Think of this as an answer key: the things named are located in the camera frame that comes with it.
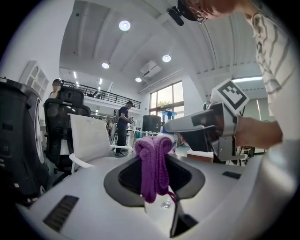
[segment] person's hair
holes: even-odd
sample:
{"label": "person's hair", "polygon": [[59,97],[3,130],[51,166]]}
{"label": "person's hair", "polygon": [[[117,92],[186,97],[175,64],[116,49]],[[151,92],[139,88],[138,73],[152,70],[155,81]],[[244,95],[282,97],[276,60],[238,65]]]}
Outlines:
{"label": "person's hair", "polygon": [[59,85],[61,85],[61,80],[59,80],[59,79],[55,79],[54,81],[53,81],[53,83],[52,83],[52,85],[56,85],[56,84],[59,84]]}
{"label": "person's hair", "polygon": [[130,105],[134,106],[133,102],[131,102],[131,101],[128,101],[126,104],[130,104]]}

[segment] window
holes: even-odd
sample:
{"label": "window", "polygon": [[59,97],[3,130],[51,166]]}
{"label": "window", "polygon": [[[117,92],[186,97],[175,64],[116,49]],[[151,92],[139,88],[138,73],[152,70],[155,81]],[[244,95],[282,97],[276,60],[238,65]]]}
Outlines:
{"label": "window", "polygon": [[161,117],[161,120],[165,120],[165,116],[162,113],[166,110],[177,113],[174,119],[184,116],[183,107],[183,88],[182,82],[177,82],[158,90],[150,95],[150,114]]}

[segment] man in dark shirt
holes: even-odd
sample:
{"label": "man in dark shirt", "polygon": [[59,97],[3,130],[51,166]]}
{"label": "man in dark shirt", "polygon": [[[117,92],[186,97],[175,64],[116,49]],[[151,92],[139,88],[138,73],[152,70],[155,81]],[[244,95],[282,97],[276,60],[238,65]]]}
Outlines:
{"label": "man in dark shirt", "polygon": [[[118,122],[118,146],[125,146],[126,144],[126,129],[127,124],[131,123],[131,120],[128,118],[128,110],[133,107],[131,101],[127,102],[124,107],[119,109],[119,122]],[[123,157],[124,153],[121,152],[120,148],[116,149],[116,155]]]}

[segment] striped shirt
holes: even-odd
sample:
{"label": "striped shirt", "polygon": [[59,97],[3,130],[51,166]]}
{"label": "striped shirt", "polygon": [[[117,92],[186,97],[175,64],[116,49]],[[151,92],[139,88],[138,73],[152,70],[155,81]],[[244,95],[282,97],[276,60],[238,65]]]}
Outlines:
{"label": "striped shirt", "polygon": [[262,71],[270,106],[295,71],[292,41],[280,24],[261,12],[247,21],[254,30],[256,61]]}

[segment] purple towel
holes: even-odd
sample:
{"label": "purple towel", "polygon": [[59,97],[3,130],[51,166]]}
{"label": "purple towel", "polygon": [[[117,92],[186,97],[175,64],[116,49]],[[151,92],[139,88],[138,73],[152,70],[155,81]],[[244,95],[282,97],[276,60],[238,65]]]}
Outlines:
{"label": "purple towel", "polygon": [[156,194],[168,194],[169,175],[165,166],[165,155],[172,149],[172,141],[165,136],[143,137],[136,141],[135,151],[142,159],[141,195],[153,203]]}

